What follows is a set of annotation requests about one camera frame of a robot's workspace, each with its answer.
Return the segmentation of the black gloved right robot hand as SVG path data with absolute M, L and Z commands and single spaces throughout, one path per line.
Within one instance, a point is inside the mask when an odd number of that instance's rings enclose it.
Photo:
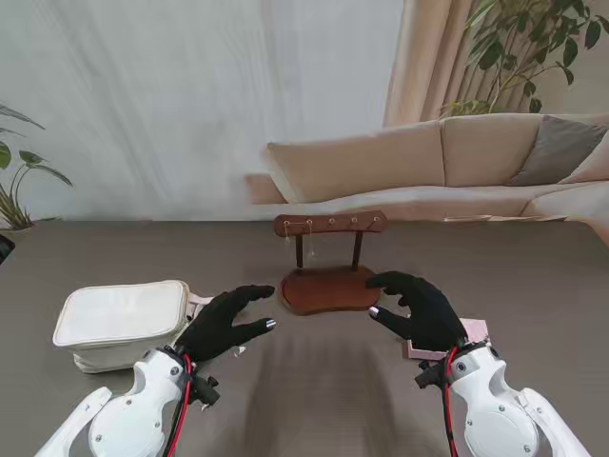
M 398 305 L 409 308 L 403 317 L 388 309 L 375 306 L 370 317 L 415 347 L 433 351 L 448 351 L 462 346 L 467 333 L 446 296 L 422 277 L 399 271 L 376 274 L 365 282 L 367 288 L 380 288 L 385 295 L 399 295 Z

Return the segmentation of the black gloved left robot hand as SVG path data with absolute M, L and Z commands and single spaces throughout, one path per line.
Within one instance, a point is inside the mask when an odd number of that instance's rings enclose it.
M 273 286 L 249 285 L 216 296 L 178 337 L 177 352 L 187 355 L 191 362 L 204 363 L 270 332 L 276 326 L 270 318 L 238 326 L 233 321 L 250 302 L 269 298 L 274 291 Z

